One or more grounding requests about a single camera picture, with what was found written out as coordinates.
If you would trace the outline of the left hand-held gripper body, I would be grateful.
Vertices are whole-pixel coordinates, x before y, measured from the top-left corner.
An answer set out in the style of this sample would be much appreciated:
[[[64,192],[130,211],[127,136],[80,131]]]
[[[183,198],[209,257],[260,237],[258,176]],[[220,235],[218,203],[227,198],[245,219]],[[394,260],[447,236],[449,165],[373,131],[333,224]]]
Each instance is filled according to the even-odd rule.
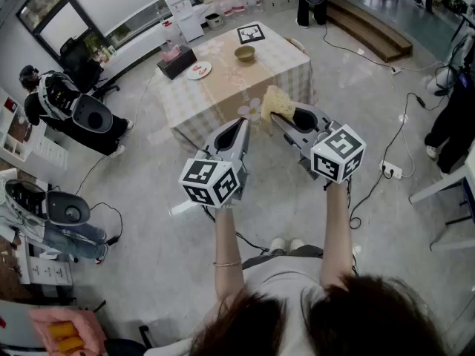
[[[248,172],[246,151],[219,152],[205,148],[186,161],[178,179],[192,202],[203,207],[222,208],[240,201]]]

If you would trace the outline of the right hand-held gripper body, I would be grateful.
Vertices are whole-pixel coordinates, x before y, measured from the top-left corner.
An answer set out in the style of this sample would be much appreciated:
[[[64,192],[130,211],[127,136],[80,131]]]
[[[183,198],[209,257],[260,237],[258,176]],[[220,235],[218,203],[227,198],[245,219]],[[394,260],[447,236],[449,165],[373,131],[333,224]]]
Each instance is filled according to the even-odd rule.
[[[319,176],[341,183],[361,166],[366,142],[347,124],[331,121],[320,131],[315,131],[312,145],[298,148],[298,164],[313,178]]]

